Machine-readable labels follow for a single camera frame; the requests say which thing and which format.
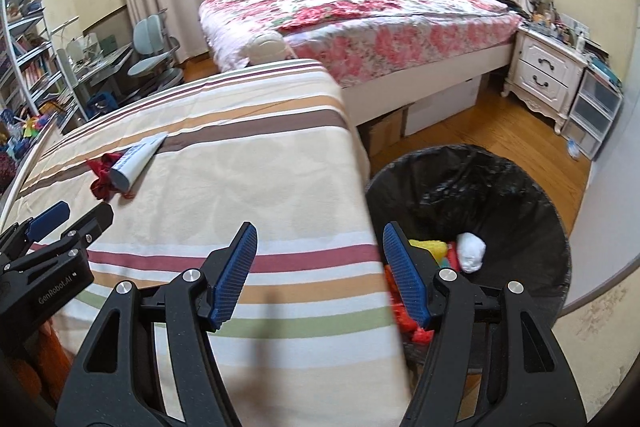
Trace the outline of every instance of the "drawer handle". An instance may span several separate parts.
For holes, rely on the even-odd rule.
[[[549,64],[549,68],[551,68],[551,71],[555,70],[556,67],[551,63],[551,61],[547,60],[546,58],[539,58],[538,59],[538,63],[539,64],[543,64],[544,62]]]
[[[538,81],[538,76],[537,75],[533,75],[533,81],[538,84],[540,87],[549,87],[549,83],[545,82],[544,84],[540,84]]]

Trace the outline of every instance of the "bookshelf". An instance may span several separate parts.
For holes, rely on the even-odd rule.
[[[64,133],[71,121],[86,121],[87,115],[51,42],[45,9],[41,0],[2,0],[0,105],[36,116],[44,103],[54,102],[63,109],[57,121]],[[37,31],[39,24],[43,31]]]

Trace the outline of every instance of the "pink floral bedspread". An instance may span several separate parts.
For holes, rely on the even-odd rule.
[[[342,87],[502,44],[521,20],[493,0],[206,0],[200,7],[222,71],[247,67],[251,40],[276,30]]]

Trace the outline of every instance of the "metal screw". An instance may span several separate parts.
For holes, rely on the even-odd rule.
[[[449,281],[449,282],[454,281],[458,278],[458,274],[455,273],[453,270],[450,270],[449,268],[444,268],[440,270],[440,273],[438,275],[444,281]]]
[[[133,285],[129,281],[122,281],[116,286],[116,292],[124,295],[125,293],[129,293],[131,288],[133,288]]]
[[[507,285],[507,288],[512,293],[518,293],[519,294],[519,293],[524,292],[524,286],[521,283],[519,283],[518,281],[511,281]]]
[[[197,281],[200,278],[200,271],[192,268],[183,273],[182,278],[187,282]]]

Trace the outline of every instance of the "striped bedspread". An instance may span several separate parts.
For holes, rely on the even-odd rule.
[[[77,219],[97,203],[85,159],[164,130],[135,198],[111,201],[113,226],[89,251],[94,284],[55,317],[63,345],[77,352],[117,282],[168,282],[251,221],[258,255],[232,319],[210,337],[243,424],[397,426],[408,391],[366,165],[340,87],[318,62],[213,76],[73,131],[43,154],[7,223],[60,200]],[[181,418],[166,330],[156,334],[168,413]]]

